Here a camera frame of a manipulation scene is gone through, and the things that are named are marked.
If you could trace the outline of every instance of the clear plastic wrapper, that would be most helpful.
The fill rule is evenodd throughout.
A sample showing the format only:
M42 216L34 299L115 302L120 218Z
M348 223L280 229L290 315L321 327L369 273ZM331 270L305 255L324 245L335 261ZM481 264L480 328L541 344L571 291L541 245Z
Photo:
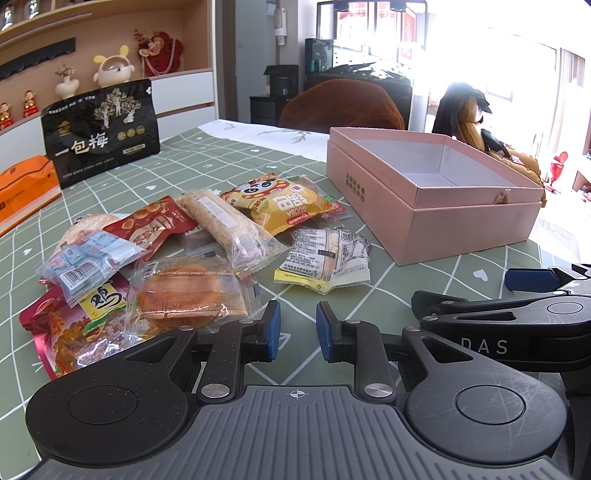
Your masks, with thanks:
M333 288L368 284L370 241L347 230L300 228L276 283L303 285L322 295Z
M255 277L240 280L224 258L140 261L131 278L125 330L144 330L147 322L217 331L226 322L254 317L260 307Z
M177 237L188 257L198 257L212 252L221 254L223 252L222 246L216 242L212 234L201 226L181 233Z
M225 249L234 273L240 278L262 269L287 249L209 189L187 192L178 202Z
M147 253L143 248L103 230L78 234L50 257L39 274L59 285L70 307L116 274L120 268Z
M60 251L60 245L71 244L80 234L90 230L102 230L103 227L117 220L119 220L117 216L109 215L108 213L98 213L96 215L86 215L77 218L74 224L61 236L56 247L52 250L50 257L53 257L53 255ZM48 285L51 282L41 277L39 283L41 285Z

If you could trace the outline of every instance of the brown cushion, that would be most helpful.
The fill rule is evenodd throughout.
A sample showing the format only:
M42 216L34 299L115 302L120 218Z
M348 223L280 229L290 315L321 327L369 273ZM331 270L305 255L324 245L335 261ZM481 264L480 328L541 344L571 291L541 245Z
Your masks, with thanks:
M328 80L299 94L283 109L279 127L325 134L330 127L405 129L386 90L349 79Z

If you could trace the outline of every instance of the red decoration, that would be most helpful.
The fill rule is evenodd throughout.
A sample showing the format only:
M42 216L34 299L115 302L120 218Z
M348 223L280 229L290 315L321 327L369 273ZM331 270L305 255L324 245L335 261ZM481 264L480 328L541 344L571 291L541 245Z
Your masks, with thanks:
M177 72L181 66L183 44L170 38L166 32L134 32L138 42L138 53L142 59L144 77Z
M10 105L6 102L0 103L0 130L10 127L14 122L10 113Z
M23 108L23 117L28 117L34 113L37 113L39 109L37 108L37 102L35 101L35 94L27 90L25 92L25 96L22 99L22 108Z

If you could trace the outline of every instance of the pink box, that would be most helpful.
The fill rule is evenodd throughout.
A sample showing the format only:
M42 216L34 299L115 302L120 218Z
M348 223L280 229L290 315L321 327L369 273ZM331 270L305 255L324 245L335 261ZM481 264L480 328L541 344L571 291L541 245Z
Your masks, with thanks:
M401 130L331 128L326 171L398 265L527 240L543 193L460 141Z

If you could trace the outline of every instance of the gray ribbed surface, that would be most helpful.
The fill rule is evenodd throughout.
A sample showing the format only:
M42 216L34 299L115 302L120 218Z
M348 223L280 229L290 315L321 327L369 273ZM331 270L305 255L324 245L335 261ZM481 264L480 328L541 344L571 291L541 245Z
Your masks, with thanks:
M560 290L566 290L572 295L591 297L591 280L574 280L561 287Z
M188 432L155 457L109 469L49 460L43 480L482 480L566 479L548 460L485 469L426 449L389 406L355 399L346 387L248 387L227 405L201 410Z

